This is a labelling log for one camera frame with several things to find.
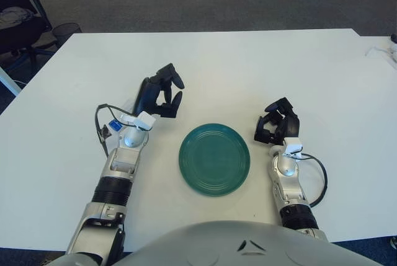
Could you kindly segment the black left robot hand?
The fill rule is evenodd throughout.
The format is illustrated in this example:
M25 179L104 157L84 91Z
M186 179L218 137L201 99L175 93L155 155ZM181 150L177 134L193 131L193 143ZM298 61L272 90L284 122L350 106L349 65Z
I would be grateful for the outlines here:
M172 63L159 69L154 76L144 78L132 114L138 116L145 111L163 118L176 118L182 100L182 91L172 98L172 84L179 89L185 88Z

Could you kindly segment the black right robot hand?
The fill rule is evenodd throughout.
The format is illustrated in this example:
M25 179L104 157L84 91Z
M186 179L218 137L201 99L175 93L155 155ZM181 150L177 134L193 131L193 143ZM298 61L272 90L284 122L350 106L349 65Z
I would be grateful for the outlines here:
M254 140L273 145L283 145L285 138L297 138L300 120L293 111L292 104L283 97L268 105L263 117L259 117Z

